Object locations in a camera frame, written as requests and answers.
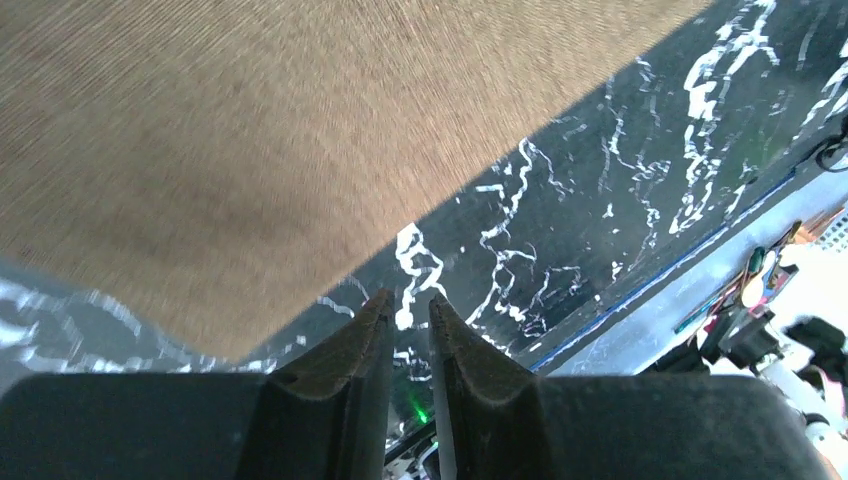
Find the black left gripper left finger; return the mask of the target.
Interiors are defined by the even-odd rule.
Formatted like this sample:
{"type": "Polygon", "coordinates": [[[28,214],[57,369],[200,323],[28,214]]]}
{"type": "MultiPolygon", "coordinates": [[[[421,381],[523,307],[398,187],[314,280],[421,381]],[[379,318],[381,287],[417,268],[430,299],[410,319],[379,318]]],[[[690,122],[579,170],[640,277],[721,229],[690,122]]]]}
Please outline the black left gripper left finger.
{"type": "Polygon", "coordinates": [[[5,479],[377,479],[394,296],[271,373],[39,374],[1,398],[5,479]]]}

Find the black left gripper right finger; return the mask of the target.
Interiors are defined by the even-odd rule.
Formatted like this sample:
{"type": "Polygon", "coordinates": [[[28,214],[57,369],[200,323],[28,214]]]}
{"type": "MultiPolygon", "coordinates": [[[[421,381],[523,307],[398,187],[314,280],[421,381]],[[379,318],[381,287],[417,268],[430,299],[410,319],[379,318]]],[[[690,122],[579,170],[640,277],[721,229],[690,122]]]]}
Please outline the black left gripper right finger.
{"type": "Polygon", "coordinates": [[[828,479],[798,416],[743,376],[542,377],[429,304],[444,479],[828,479]]]}

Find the brown woven cloth napkin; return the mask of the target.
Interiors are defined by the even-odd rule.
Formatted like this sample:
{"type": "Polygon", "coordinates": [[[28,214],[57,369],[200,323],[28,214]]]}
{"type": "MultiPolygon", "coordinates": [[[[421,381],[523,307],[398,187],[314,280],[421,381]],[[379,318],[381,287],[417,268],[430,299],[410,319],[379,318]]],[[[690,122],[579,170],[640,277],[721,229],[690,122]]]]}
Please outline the brown woven cloth napkin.
{"type": "Polygon", "coordinates": [[[238,357],[704,1],[5,1],[1,253],[238,357]]]}

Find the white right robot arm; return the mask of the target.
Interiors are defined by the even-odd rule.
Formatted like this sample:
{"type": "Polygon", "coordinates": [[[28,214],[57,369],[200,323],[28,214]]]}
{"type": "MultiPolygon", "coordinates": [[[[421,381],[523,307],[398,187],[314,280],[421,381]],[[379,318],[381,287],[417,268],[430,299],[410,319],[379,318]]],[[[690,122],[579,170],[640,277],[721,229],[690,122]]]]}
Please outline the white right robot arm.
{"type": "Polygon", "coordinates": [[[800,274],[797,257],[812,245],[802,221],[675,327],[685,340],[646,367],[648,373],[740,374],[774,388],[800,416],[832,478],[847,476],[847,334],[815,315],[790,318],[773,304],[800,274]]]}

